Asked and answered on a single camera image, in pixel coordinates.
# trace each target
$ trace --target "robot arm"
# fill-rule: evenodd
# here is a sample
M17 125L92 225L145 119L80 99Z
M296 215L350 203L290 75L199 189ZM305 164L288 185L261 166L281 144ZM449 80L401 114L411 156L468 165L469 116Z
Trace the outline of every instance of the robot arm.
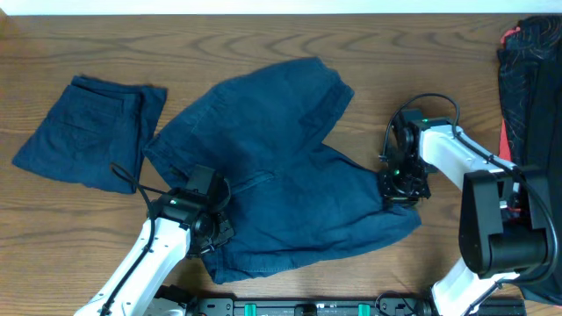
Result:
M196 166L184 189L163 193L152 202L146 197L149 209L155 211L154 231L151 232L152 219L148 219L113 276L75 315L184 315L185 305L158 306L157 313L150 312L154 307L151 305L161 303L155 296L158 296L164 278L178 262L186 256L199 257L212 252L234 236L234 230L221 210L230 198L229 188L227 196L218 202L222 184L228 188L225 179L215 170ZM143 254L151 236L152 245ZM108 303L110 296L114 299Z
M75 315L99 315L110 293L131 268L146 246L150 235L150 220L142 226L139 238L102 289ZM176 221L158 218L155 222L155 240L152 249L134 269L112 304L112 316L142 315L164 278L185 258L191 244L191 230Z
M427 175L437 170L463 192L458 237L462 257L431 288L437 314L476 312L499 284L536 277L556 261L557 242L548 211L538 212L537 201L506 172L516 167L514 163L494 157L464 135L460 140L462 128L455 126L454 135L448 118L426 119L419 110L400 109L390 126L396 147L385 142L381 158L388 162L388 169L379 173L379 189L386 201L411 205L429 198ZM522 176L540 192L550 210L544 175L523 169ZM505 220L503 215L512 210L517 210L516 219Z

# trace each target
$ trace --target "denim shorts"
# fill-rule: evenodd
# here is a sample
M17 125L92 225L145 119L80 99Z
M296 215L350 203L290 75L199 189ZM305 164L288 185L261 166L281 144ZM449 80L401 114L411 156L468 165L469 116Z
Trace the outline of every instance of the denim shorts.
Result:
M288 61L216 85L145 147L170 187L196 164L230 181L235 237L203 256L215 283L360 255L420 225L383 207L375 173L322 144L352 97L319 59Z
M75 76L12 163L54 180L134 193L111 162L138 180L142 148L152 139L166 90Z

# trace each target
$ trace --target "folded shorts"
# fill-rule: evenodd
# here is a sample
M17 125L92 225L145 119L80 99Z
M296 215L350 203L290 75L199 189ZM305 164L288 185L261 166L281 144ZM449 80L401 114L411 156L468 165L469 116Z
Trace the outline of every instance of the folded shorts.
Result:
M54 180L134 193L109 165L139 179L142 148L154 135L166 93L75 76L12 163Z

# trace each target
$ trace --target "wooden table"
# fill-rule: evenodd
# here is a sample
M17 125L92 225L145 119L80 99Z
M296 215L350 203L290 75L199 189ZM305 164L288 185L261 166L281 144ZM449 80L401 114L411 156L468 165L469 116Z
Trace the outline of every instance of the wooden table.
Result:
M106 282L145 220L140 197L59 183L17 169L11 158L73 75L169 89L158 130L214 84L278 61L320 56L356 92L325 143L370 169L387 120L421 92L461 104L461 126L497 151L499 38L521 16L142 16L8 18L0 35L0 313L71 314ZM453 114L424 100L429 117ZM148 161L141 182L166 189ZM366 255L319 262L221 286L199 260L176 266L166 284L239 298L373 298L417 292L458 259L459 191L443 175L421 203L423 226ZM519 295L516 288L501 294ZM528 303L533 315L554 307Z

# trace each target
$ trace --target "white wall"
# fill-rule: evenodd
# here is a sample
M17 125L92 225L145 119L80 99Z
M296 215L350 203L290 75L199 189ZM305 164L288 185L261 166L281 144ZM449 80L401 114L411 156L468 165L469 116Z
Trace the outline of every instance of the white wall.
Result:
M562 13L562 0L0 0L8 15Z

